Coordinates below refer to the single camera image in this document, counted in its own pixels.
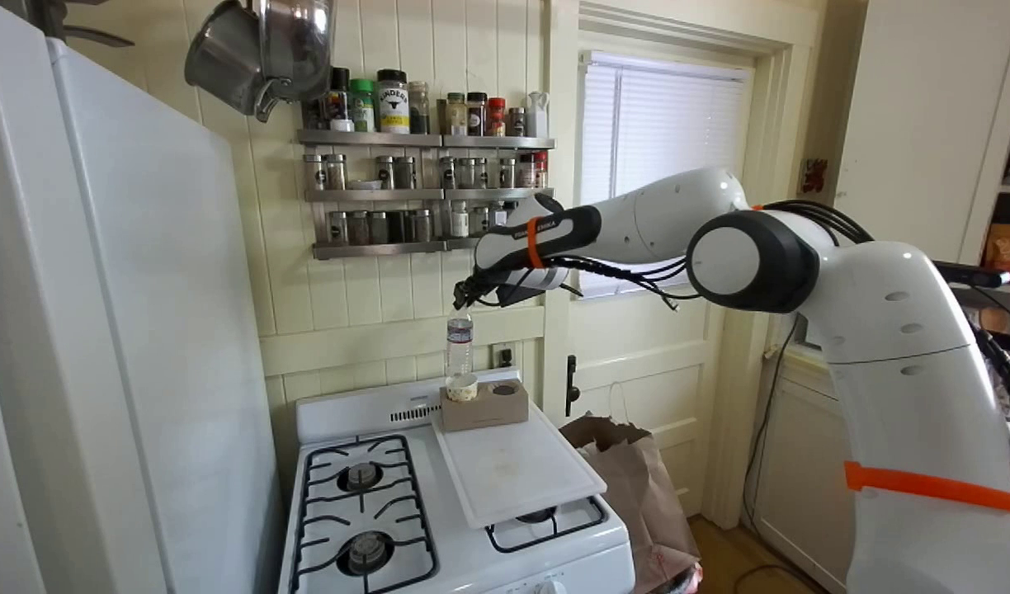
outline white cutting board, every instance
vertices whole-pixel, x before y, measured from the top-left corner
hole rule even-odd
[[[469,527],[608,493],[539,405],[528,422],[437,435]]]

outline spice rack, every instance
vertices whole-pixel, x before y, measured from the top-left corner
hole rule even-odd
[[[303,160],[303,197],[313,212],[313,249],[317,262],[334,259],[390,259],[390,253],[421,253],[421,251],[458,251],[480,241],[483,224],[501,215],[525,197],[550,196],[545,189],[514,189],[539,184],[535,173],[514,182],[505,182],[501,173],[484,173],[480,189],[444,189],[444,169],[454,160],[483,160],[483,162],[514,162],[525,156],[550,153],[550,140],[525,140],[525,135],[390,135],[390,131],[328,131],[328,129],[302,129],[296,141],[308,149]],[[414,156],[421,174],[414,189],[368,189],[369,182],[344,173],[337,189],[317,182],[317,164],[311,156],[348,156],[369,164],[375,156]]]

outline white refrigerator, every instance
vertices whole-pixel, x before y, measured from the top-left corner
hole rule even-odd
[[[251,594],[276,547],[229,145],[0,10],[0,594]]]

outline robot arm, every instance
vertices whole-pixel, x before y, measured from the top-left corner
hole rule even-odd
[[[726,173],[688,173],[596,208],[520,208],[480,241],[455,306],[542,294],[586,259],[679,259],[700,297],[795,311],[821,329],[851,449],[849,592],[1010,594],[1008,422],[972,325],[921,251],[873,241],[821,206],[754,212]]]

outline white stove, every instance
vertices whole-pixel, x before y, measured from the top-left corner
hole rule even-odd
[[[629,526],[602,495],[465,526],[425,414],[437,391],[425,381],[302,404],[276,594],[633,592]]]

